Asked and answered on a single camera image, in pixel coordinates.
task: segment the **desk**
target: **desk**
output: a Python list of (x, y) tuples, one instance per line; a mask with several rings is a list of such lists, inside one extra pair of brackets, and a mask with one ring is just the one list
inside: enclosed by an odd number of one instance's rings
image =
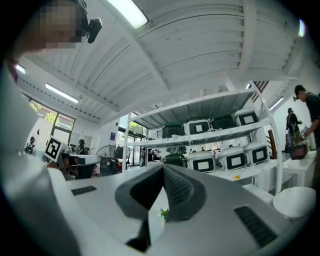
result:
[(293, 187), (310, 187), (315, 169), (316, 151), (310, 151), (304, 159), (288, 159), (282, 164), (283, 173), (296, 174)]

